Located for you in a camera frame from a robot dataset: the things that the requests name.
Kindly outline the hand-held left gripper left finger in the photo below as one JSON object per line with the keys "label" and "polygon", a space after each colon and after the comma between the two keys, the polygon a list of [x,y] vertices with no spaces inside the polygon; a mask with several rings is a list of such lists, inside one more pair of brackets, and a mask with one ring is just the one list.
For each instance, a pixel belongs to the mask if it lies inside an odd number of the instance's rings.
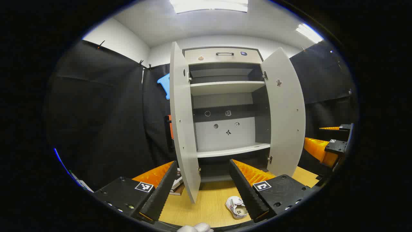
{"label": "hand-held left gripper left finger", "polygon": [[177,175],[177,161],[135,178],[119,177],[94,192],[94,197],[123,215],[154,224],[159,220]]}

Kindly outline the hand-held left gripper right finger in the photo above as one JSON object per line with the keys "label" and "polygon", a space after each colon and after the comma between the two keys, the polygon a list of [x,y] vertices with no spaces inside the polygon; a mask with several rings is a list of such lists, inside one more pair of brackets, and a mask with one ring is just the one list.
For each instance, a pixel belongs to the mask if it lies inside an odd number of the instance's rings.
{"label": "hand-held left gripper right finger", "polygon": [[234,159],[229,160],[229,174],[255,223],[291,211],[316,190],[286,174],[275,177]]}

